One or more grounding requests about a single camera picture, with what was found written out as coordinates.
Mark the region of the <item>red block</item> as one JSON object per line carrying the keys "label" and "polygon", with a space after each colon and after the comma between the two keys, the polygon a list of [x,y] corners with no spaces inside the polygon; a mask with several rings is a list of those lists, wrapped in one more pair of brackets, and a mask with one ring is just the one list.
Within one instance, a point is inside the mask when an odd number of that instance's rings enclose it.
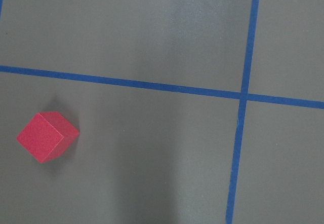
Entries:
{"label": "red block", "polygon": [[17,141],[39,162],[60,157],[79,131],[57,111],[36,113],[18,134]]}

